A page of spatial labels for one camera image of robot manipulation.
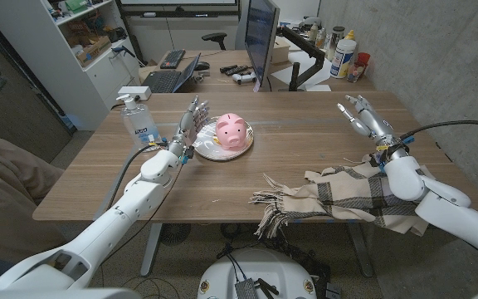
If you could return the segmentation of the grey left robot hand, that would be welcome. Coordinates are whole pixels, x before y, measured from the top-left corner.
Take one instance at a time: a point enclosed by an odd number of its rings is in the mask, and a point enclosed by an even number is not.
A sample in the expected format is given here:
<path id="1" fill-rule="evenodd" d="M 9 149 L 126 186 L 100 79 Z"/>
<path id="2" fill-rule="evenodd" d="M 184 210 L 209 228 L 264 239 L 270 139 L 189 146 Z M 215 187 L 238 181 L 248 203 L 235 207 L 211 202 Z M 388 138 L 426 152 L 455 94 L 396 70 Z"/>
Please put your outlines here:
<path id="1" fill-rule="evenodd" d="M 187 111 L 180 119 L 172 140 L 168 143 L 168 151 L 177 156 L 184 155 L 185 150 L 191 146 L 198 132 L 207 123 L 208 101 L 199 101 L 199 96 L 195 96 Z"/>

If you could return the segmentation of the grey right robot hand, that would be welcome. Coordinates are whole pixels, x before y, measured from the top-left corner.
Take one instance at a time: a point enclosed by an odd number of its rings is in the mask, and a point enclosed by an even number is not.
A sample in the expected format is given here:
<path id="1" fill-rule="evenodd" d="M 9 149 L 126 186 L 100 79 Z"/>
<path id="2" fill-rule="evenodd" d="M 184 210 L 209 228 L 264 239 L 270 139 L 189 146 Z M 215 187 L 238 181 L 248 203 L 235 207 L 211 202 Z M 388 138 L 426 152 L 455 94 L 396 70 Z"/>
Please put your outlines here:
<path id="1" fill-rule="evenodd" d="M 337 107 L 353 129 L 369 137 L 376 146 L 387 146 L 386 161 L 408 156 L 407 146 L 395 135 L 393 127 L 379 115 L 368 100 L 362 96 L 346 95 L 345 99 L 354 105 L 358 116 L 353 116 L 342 104 Z"/>

